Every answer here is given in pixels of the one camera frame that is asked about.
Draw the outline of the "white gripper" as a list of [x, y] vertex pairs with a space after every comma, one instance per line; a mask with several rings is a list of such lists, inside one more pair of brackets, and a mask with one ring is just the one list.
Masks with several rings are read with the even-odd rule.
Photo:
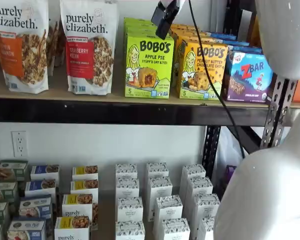
[[151, 22], [157, 27], [156, 36], [166, 39], [169, 29], [177, 16], [177, 7], [182, 9], [185, 0], [160, 0], [152, 15]]

